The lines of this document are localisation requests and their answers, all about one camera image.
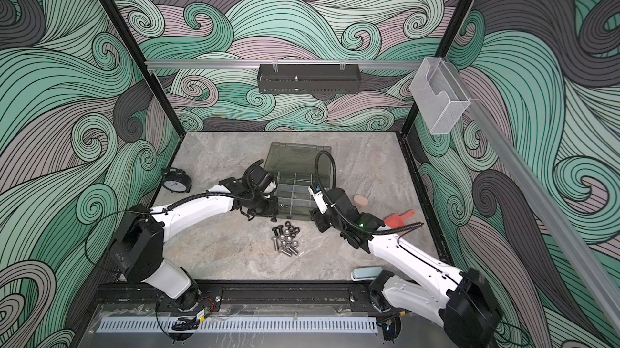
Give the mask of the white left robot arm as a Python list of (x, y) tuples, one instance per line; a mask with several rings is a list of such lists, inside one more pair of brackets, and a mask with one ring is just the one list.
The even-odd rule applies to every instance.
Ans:
[(249, 220), (279, 214), (276, 177), (261, 167), (249, 166), (240, 178), (226, 178), (204, 193), (160, 207), (141, 204), (124, 213), (111, 238), (108, 252), (128, 283), (146, 283), (162, 292), (181, 312), (200, 302), (198, 284), (182, 267), (166, 260), (164, 245), (194, 225), (238, 210)]

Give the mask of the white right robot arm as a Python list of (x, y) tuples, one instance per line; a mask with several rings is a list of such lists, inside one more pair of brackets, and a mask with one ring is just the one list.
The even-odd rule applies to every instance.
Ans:
[(503, 312), (488, 280), (478, 270), (461, 271), (406, 241), (404, 233), (420, 228), (419, 223), (395, 227), (360, 212), (341, 188), (311, 186), (308, 192), (320, 232), (333, 228), (350, 246), (400, 271), (381, 270), (369, 285), (374, 308), (386, 316), (381, 324), (387, 340), (400, 333), (398, 310), (434, 322), (458, 347), (487, 347), (494, 340)]

